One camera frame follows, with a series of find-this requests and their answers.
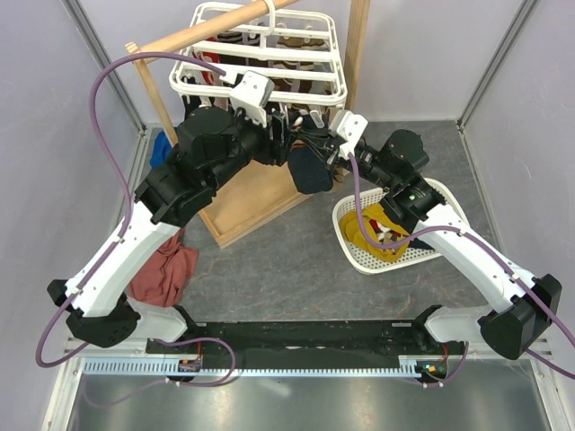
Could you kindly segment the navy patterned sock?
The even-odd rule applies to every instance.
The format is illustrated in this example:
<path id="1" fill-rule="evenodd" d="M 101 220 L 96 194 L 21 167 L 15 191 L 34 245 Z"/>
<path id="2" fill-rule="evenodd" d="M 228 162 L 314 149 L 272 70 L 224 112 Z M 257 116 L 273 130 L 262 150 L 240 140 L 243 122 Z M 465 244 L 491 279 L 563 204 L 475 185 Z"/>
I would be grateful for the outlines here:
<path id="1" fill-rule="evenodd" d="M 287 157 L 287 167 L 296 190 L 302 194 L 326 192 L 333 187 L 331 172 L 307 145 L 291 149 Z"/>

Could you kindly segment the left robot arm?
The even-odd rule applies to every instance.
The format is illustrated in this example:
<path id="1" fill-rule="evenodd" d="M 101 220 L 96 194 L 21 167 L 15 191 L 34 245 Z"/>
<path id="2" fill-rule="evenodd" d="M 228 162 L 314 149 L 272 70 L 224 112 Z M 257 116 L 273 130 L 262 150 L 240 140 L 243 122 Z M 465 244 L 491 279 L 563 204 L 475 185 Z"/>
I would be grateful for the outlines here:
<path id="1" fill-rule="evenodd" d="M 203 107 L 176 128 L 179 144 L 137 187 L 130 214 L 82 271 L 48 286 L 75 338 L 104 348 L 128 338 L 162 339 L 178 353 L 196 346 L 198 333 L 183 312 L 130 298 L 125 290 L 240 170 L 251 161 L 278 165 L 285 159 L 287 113 L 264 118 L 261 125 L 244 108 Z"/>

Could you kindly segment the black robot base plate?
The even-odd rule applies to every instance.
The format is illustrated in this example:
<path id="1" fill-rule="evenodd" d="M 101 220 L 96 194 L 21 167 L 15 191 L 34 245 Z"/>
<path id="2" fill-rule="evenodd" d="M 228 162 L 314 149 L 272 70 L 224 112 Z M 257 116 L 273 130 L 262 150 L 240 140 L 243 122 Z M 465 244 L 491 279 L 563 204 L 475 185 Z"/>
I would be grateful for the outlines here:
<path id="1" fill-rule="evenodd" d="M 434 340 L 417 320 L 248 321 L 196 324 L 182 337 L 195 344 L 146 343 L 147 354 L 201 354 L 206 368 L 227 368 L 235 354 L 239 370 L 391 368 L 400 356 L 453 357 L 462 342 Z"/>

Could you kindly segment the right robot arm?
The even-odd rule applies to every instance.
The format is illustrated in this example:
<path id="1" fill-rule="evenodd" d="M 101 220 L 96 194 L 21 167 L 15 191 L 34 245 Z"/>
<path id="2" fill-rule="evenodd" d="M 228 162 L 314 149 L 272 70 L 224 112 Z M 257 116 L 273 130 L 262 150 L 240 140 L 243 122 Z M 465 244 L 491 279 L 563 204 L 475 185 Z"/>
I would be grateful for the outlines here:
<path id="1" fill-rule="evenodd" d="M 443 342 L 479 339 L 498 355 L 517 359 L 552 325 L 562 293 L 551 275 L 536 277 L 511 262 L 471 229 L 447 199 L 421 176 L 429 157 L 420 136 L 399 129 L 380 149 L 365 142 L 362 129 L 307 132 L 296 138 L 311 150 L 314 173 L 329 175 L 343 167 L 354 180 L 367 180 L 384 195 L 377 204 L 403 233 L 420 239 L 445 257 L 482 294 L 487 308 L 437 308 L 411 331 L 421 353 Z"/>

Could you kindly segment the white plastic clip hanger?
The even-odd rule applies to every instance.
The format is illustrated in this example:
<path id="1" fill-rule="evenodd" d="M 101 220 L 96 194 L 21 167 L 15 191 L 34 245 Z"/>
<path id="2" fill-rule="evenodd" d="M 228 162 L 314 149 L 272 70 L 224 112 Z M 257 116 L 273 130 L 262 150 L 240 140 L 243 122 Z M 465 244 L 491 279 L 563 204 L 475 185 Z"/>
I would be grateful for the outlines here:
<path id="1" fill-rule="evenodd" d="M 239 4 L 206 2 L 200 4 L 190 27 L 239 9 Z M 237 74 L 253 70 L 273 83 L 268 109 L 275 103 L 288 109 L 321 112 L 321 116 L 344 108 L 348 88 L 343 74 L 340 44 L 335 22 L 325 13 L 279 10 L 275 27 L 269 32 L 269 16 L 224 31 L 180 51 L 194 57 L 195 51 L 219 55 L 216 67 Z M 176 61 L 168 74 L 168 83 L 180 97 L 197 95 L 201 102 L 227 108 L 227 87 L 218 77 L 216 85 L 207 85 L 201 72 L 206 68 Z"/>

